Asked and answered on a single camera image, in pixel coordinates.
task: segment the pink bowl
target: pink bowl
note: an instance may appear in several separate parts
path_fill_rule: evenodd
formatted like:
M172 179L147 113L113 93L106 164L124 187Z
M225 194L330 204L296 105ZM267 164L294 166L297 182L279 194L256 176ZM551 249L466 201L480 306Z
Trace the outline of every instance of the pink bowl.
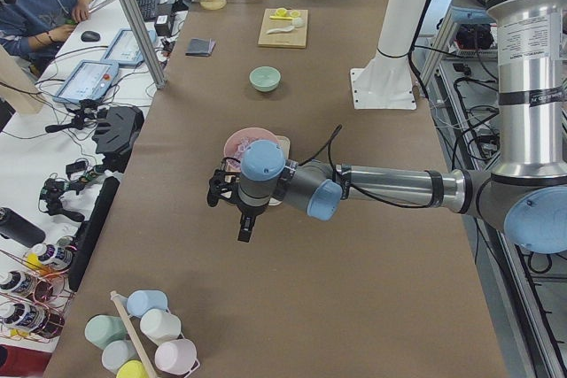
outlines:
M276 135L272 132L260 127L248 127L238 130L234 133L227 142L224 144L224 157L233 157L236 159L241 159L246 147L250 143L258 141L260 139L266 139L274 143L278 143ZM229 160L230 167L239 172L240 164L236 161Z

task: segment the brown table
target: brown table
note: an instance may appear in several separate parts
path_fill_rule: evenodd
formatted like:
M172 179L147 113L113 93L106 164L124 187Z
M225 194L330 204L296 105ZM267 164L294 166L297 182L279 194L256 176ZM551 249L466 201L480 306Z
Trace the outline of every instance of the brown table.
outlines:
M83 336L109 292L162 289L198 348L197 378L506 376L461 218L372 201L329 222L285 204L237 242L235 207L206 205L226 138L265 127L302 160L342 123L336 162L446 170L428 104L355 111L349 69L374 56L387 0L196 4L153 101L46 377L110 376ZM309 10L305 50L256 46L268 7ZM185 57L212 37L210 58ZM250 87L256 66L280 87Z

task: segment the small box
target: small box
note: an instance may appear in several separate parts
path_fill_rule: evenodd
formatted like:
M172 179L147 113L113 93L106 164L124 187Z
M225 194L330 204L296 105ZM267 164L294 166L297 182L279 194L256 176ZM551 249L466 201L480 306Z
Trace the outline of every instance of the small box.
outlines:
M153 27L156 33L161 37L170 37L174 26L174 20L171 14L171 4L159 4L158 16L156 17Z

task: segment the blue joint cap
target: blue joint cap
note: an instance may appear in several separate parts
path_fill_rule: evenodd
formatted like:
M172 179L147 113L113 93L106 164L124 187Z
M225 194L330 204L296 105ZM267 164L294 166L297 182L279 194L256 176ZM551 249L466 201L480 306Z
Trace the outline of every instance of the blue joint cap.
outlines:
M269 181L279 176L285 167L285 155L280 145L260 139L246 148L240 170L251 181Z
M307 216L329 220L337 210L343 190L340 185L327 179L314 192L307 206Z
M567 250L567 187L538 189L520 199L504 220L504 235L529 251Z
M451 19L457 24L492 24L494 18L485 10L451 6Z

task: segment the white spoon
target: white spoon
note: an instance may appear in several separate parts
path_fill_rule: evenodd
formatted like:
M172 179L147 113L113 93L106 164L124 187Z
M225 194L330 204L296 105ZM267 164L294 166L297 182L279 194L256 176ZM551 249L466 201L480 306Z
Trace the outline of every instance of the white spoon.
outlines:
M295 26L287 26L281 28L272 28L266 32L267 35L274 35L276 33L290 33L295 29Z
M281 28L272 28L266 32L267 35L274 35L276 33L290 33L293 28L300 28L305 25L305 21L302 18L294 18L291 20L291 25Z

